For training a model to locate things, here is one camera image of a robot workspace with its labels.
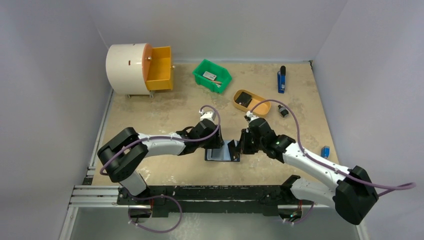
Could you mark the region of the navy blue card holder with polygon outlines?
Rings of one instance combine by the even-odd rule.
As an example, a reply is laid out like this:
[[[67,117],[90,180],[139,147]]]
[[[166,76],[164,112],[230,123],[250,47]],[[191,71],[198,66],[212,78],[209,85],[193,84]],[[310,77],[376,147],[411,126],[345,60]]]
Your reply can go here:
[[[241,157],[232,156],[231,147],[236,147],[238,145],[237,140],[225,140],[221,148],[206,149],[204,154],[205,161],[212,162],[240,162]]]

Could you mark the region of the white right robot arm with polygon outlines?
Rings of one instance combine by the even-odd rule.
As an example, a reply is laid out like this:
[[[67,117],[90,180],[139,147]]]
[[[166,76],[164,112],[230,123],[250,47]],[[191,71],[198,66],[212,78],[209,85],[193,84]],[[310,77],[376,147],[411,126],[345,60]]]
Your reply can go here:
[[[359,225],[379,197],[367,171],[332,163],[301,147],[293,138],[271,129],[262,117],[247,116],[248,127],[242,129],[238,150],[244,155],[259,151],[270,159],[298,168],[317,182],[303,178],[281,189],[280,196],[288,204],[307,200],[335,209],[338,215],[353,225]]]

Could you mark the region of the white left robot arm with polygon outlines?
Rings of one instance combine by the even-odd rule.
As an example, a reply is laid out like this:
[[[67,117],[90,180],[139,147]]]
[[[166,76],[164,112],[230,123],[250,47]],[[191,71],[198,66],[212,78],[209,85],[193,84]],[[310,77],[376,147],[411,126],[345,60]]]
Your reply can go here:
[[[209,119],[168,135],[141,134],[127,127],[97,151],[102,164],[99,173],[126,188],[130,199],[142,205],[149,199],[148,185],[137,172],[142,160],[162,155],[183,156],[199,148],[219,149],[223,145],[220,127]]]

